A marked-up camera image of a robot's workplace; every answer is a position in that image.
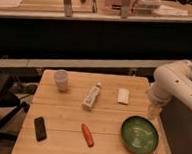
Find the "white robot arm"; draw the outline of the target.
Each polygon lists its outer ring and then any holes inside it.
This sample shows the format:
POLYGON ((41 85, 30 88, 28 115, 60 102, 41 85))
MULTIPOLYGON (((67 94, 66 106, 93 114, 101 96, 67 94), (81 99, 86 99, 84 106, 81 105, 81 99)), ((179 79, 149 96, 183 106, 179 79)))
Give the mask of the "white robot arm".
POLYGON ((159 66, 154 78, 147 92, 149 120, 155 119, 173 97, 192 110, 192 61, 183 59, 159 66))

